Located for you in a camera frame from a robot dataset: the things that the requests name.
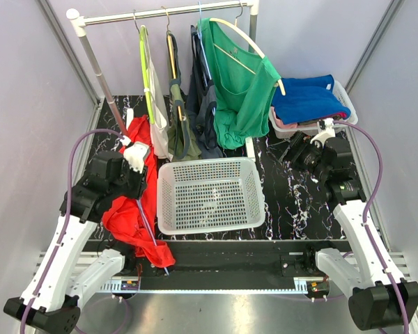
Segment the light blue wire hanger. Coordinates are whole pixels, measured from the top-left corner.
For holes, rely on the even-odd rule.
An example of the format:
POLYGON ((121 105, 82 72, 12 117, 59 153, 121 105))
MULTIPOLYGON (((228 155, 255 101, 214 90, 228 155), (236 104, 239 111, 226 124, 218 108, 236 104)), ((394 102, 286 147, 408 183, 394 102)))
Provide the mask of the light blue wire hanger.
POLYGON ((152 240, 152 242, 153 242, 154 246, 157 248, 157 241, 156 241, 156 239, 155 239, 155 235, 154 235, 154 233, 153 233, 153 231, 152 231, 152 228, 151 228, 151 226, 150 226, 150 224, 149 224, 149 222, 148 222, 148 219, 147 219, 146 213, 145 213, 145 211, 144 211, 144 208, 143 208, 143 206, 142 206, 142 203, 141 203, 140 199, 136 199, 136 203, 137 203, 137 207, 138 207, 138 209, 139 209, 139 213, 140 213, 140 215, 141 215, 141 217, 142 217, 142 220, 143 220, 143 222, 144 222, 145 229, 147 229, 148 234, 149 234, 149 237, 151 238, 151 240, 152 240))

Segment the white tank top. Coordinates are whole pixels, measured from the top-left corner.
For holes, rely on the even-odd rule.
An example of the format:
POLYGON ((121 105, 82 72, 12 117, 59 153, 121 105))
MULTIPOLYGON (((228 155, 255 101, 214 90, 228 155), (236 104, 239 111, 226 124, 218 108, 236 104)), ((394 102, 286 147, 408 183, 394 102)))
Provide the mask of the white tank top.
POLYGON ((147 83, 144 92, 146 94, 149 120, 153 121, 150 124, 150 138, 153 144, 153 151, 159 159, 171 160, 173 156, 169 152, 169 119, 167 108, 155 66, 150 59, 146 61, 144 74, 147 83))

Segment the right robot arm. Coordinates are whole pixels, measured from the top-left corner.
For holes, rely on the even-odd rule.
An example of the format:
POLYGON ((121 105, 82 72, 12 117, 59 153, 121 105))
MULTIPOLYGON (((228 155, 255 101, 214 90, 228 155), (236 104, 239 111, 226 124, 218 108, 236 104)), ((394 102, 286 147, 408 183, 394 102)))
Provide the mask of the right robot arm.
POLYGON ((403 326, 407 331, 418 307, 418 283, 405 278, 378 234, 369 214, 369 201, 359 181, 352 177, 349 142, 336 136, 321 141, 296 132, 284 159, 319 182, 357 263, 350 264, 326 241, 322 246, 308 247, 302 258, 304 271, 311 276, 324 273, 334 281, 361 331, 392 326, 403 326))

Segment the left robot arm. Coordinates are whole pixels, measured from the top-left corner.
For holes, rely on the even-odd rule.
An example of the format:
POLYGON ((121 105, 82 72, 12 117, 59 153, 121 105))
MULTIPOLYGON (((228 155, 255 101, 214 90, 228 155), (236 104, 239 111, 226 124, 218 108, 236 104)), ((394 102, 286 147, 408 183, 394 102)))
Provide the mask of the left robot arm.
POLYGON ((60 208, 53 239, 33 280, 4 312, 22 326, 70 333, 89 299, 114 276, 141 275, 141 287, 166 292, 282 292, 281 249, 263 242, 163 241, 155 236, 255 228, 265 203, 254 162, 248 158, 166 164, 148 180, 149 149, 101 152, 60 208), (123 205, 142 225, 122 230, 79 275, 77 261, 96 225, 116 220, 123 205))

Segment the red tank top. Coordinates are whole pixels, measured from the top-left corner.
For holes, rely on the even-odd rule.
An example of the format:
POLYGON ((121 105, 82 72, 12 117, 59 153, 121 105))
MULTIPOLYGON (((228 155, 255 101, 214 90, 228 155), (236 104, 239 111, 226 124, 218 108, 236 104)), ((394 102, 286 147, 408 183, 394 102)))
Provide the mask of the red tank top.
POLYGON ((155 267, 171 267, 175 258, 166 242, 153 240, 157 213, 157 157, 150 152, 146 159, 147 188, 141 200, 121 196, 102 217, 103 226, 114 238, 135 247, 137 257, 147 257, 155 267))

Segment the lime green hanger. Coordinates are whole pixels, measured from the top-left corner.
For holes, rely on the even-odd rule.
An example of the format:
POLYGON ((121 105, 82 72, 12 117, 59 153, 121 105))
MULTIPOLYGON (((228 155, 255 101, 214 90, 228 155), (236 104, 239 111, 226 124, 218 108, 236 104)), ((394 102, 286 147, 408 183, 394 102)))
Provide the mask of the lime green hanger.
POLYGON ((136 11, 133 11, 133 20, 135 27, 139 33, 139 52, 140 52, 140 61, 141 61, 141 73, 143 78, 144 84, 144 96, 148 111, 148 117, 150 124, 155 124, 155 116, 153 113, 153 95, 150 91, 150 81, 148 75, 148 62, 147 62, 147 55, 146 55, 146 41, 147 41, 147 30, 145 25, 138 26, 137 19, 136 19, 136 11))

